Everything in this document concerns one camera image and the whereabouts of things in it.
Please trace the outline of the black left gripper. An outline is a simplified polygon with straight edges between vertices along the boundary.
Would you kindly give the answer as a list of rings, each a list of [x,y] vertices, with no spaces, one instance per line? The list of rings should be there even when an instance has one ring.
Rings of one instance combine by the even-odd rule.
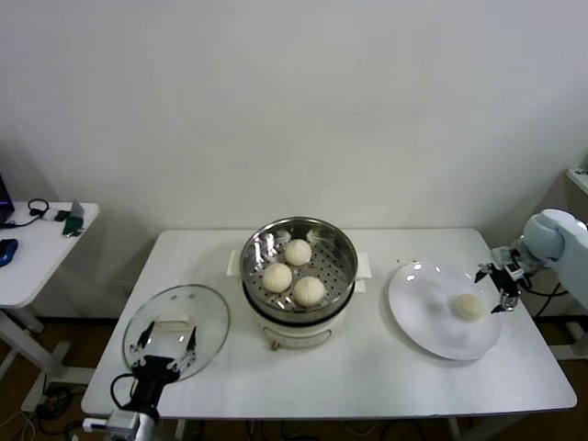
[[[130,367],[137,380],[130,399],[130,408],[136,412],[156,412],[157,405],[168,384],[180,378],[180,371],[190,368],[196,361],[197,327],[182,331],[170,338],[170,357],[146,356],[155,321],[141,331],[135,343],[130,343]]]

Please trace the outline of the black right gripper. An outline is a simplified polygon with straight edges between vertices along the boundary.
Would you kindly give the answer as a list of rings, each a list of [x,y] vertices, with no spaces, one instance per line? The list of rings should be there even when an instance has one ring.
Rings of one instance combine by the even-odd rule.
[[[509,294],[519,294],[519,281],[522,279],[522,269],[517,264],[499,266],[497,264],[479,264],[474,281],[480,282],[488,275],[495,287],[501,293],[500,300],[491,314],[513,311],[517,305],[517,297]]]

